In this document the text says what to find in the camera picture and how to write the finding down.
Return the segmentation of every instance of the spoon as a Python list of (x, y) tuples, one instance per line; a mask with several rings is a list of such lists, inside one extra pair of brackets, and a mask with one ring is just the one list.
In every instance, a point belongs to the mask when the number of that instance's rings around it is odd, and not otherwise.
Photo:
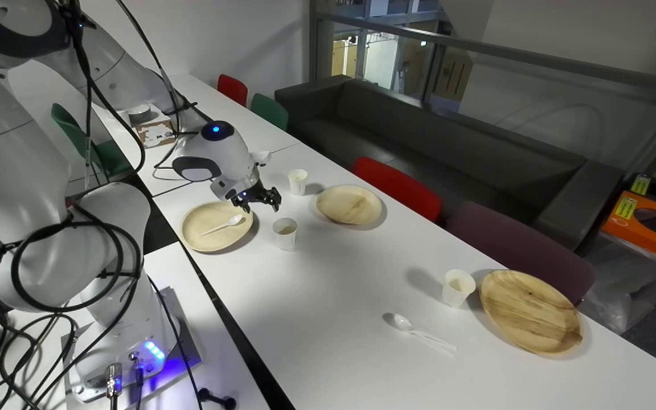
[(454, 343), (435, 336), (433, 332), (427, 332), (427, 329), (416, 328), (412, 320), (411, 320), (409, 316), (398, 315), (398, 311), (386, 311), (382, 318), (386, 318), (392, 328), (397, 328), (397, 329), (402, 329), (402, 332), (409, 332), (409, 335), (412, 335), (412, 336), (422, 336), (423, 341), (431, 341), (435, 349), (441, 349), (441, 351), (447, 352), (447, 356), (454, 356), (454, 352), (457, 352), (457, 346), (454, 346)]
[(203, 231), (203, 235), (213, 235), (213, 231), (220, 231), (220, 230), (226, 230), (226, 227), (233, 227), (233, 226), (239, 226), (244, 220), (244, 214), (234, 214), (233, 219), (228, 219), (226, 222)]

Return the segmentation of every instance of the wooden plate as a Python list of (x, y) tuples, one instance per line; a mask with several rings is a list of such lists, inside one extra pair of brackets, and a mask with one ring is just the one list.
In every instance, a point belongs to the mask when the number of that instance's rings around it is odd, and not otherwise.
[[(216, 231), (209, 231), (234, 214), (244, 214), (239, 226), (230, 226)], [(233, 203), (206, 203), (195, 207), (182, 222), (182, 238), (196, 253), (220, 253), (234, 245), (242, 236), (250, 231), (256, 215), (234, 207)]]
[(326, 188), (316, 197), (316, 212), (332, 222), (362, 230), (376, 227), (386, 215), (386, 207), (375, 192), (352, 184)]
[(528, 272), (495, 270), (485, 276), (482, 301), (501, 336), (525, 351), (553, 356), (584, 340), (574, 302)]

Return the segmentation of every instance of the sofa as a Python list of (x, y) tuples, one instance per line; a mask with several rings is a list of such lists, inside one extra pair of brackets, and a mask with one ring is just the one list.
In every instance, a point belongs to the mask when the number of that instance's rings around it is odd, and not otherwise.
[(623, 181), (619, 168), (344, 75), (279, 88), (277, 100), (288, 129), (332, 162), (375, 156), (441, 193), (445, 214), (474, 199), (574, 250)]

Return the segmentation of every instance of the white cup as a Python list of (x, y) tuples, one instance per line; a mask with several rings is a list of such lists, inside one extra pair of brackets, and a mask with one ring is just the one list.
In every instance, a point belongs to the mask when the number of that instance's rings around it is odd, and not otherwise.
[(279, 219), (274, 222), (274, 243), (283, 250), (294, 250), (299, 236), (299, 222), (294, 219)]
[(442, 302), (449, 307), (461, 307), (472, 292), (477, 292), (477, 280), (461, 268), (452, 268), (442, 280)]
[(306, 168), (294, 168), (288, 173), (290, 192), (297, 196), (306, 196), (306, 184), (307, 184), (307, 171)]

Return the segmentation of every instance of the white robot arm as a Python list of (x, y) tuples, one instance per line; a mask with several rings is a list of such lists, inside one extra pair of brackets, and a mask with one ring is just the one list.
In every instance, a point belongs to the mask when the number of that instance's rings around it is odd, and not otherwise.
[[(114, 110), (151, 102), (165, 113), (175, 113), (179, 122), (195, 132), (174, 160), (174, 168), (182, 177), (213, 179), (214, 193), (242, 207), (256, 199), (281, 204), (281, 193), (262, 187), (239, 132), (223, 120), (209, 120), (170, 81), (140, 65), (103, 26), (80, 13), (76, 0), (0, 0), (0, 69), (28, 59), (44, 62), (80, 90), (95, 83), (101, 102)], [(99, 302), (90, 304), (93, 326), (80, 335), (78, 351), (99, 340), (124, 307), (121, 294), (132, 278), (119, 278), (114, 289), (103, 295), (110, 278), (101, 272), (114, 270), (116, 260), (132, 266), (142, 258), (148, 199), (130, 184), (105, 184), (80, 199), (83, 212), (68, 209), (65, 203), (67, 177), (68, 166), (57, 147), (0, 83), (0, 242), (12, 243), (12, 250), (0, 258), (0, 301), (19, 310), (44, 310), (99, 295)], [(90, 220), (90, 214), (134, 236), (138, 247), (124, 235), (114, 243), (99, 227), (67, 222)], [(52, 226), (62, 226), (62, 230), (24, 243), (32, 231)], [(174, 349), (175, 336), (147, 276), (134, 289), (132, 307), (121, 322), (99, 341), (88, 359), (78, 362), (84, 382), (103, 382), (110, 365), (125, 365), (147, 341), (165, 351)]]

